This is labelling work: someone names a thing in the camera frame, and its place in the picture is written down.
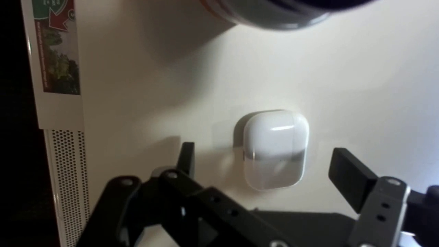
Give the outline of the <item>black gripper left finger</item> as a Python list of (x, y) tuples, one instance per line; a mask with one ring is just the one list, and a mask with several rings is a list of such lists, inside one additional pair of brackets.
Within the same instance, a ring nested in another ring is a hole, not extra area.
[(177, 169), (185, 173), (188, 177), (195, 176), (195, 144), (184, 143), (177, 159)]

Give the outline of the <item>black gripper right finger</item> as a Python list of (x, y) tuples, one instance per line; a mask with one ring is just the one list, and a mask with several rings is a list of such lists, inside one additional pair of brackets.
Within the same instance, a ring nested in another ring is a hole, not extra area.
[(358, 214), (348, 247), (396, 247), (410, 188), (395, 177), (378, 177), (347, 148), (334, 148), (328, 177)]

